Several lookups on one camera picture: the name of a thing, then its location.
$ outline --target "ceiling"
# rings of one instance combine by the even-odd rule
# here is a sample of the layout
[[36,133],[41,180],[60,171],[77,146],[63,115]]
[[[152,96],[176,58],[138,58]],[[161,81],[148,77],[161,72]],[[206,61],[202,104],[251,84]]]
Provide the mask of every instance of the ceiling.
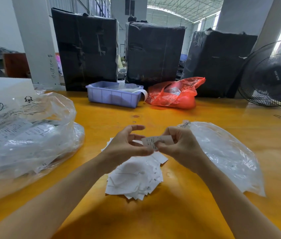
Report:
[[194,22],[221,10],[223,0],[148,0],[148,5],[175,12]]

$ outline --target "hand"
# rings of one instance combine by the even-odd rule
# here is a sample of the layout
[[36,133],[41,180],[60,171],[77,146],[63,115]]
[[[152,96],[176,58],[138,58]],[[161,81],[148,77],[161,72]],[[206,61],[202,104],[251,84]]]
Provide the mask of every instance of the hand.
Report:
[[129,125],[112,139],[110,144],[100,154],[104,158],[106,173],[112,172],[117,166],[134,156],[149,156],[154,150],[133,142],[141,140],[145,136],[131,134],[132,131],[144,130],[143,125]]
[[170,126],[162,135],[171,135],[175,144],[157,142],[155,145],[159,152],[173,157],[193,172],[196,173],[203,162],[209,161],[190,129]]

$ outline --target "forearm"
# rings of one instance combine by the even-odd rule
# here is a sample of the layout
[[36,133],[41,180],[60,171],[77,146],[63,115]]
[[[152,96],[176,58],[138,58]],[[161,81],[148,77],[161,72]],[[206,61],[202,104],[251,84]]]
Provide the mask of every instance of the forearm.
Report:
[[101,156],[78,167],[59,183],[1,221],[0,239],[51,238],[104,174]]
[[208,186],[236,239],[281,239],[281,231],[208,158],[198,175]]

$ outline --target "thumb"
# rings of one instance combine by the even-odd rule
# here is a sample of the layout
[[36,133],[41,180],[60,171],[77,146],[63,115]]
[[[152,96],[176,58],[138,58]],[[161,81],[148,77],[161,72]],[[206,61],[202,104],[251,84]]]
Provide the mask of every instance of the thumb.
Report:
[[152,148],[147,147],[133,147],[132,156],[149,156],[154,152]]
[[164,153],[169,156],[172,156],[174,153],[174,145],[166,145],[163,142],[157,142],[155,143],[155,145],[158,148],[158,151],[161,153]]

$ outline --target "left hand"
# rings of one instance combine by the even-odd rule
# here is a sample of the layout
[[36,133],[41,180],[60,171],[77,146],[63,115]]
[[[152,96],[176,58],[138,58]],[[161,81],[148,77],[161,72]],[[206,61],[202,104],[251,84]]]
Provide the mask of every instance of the left hand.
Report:
[[107,148],[100,154],[106,166],[106,173],[112,172],[117,166],[130,159],[130,157],[149,156],[154,152],[151,148],[133,142],[133,140],[141,140],[145,136],[131,134],[131,132],[144,129],[145,126],[143,125],[129,125],[117,133]]

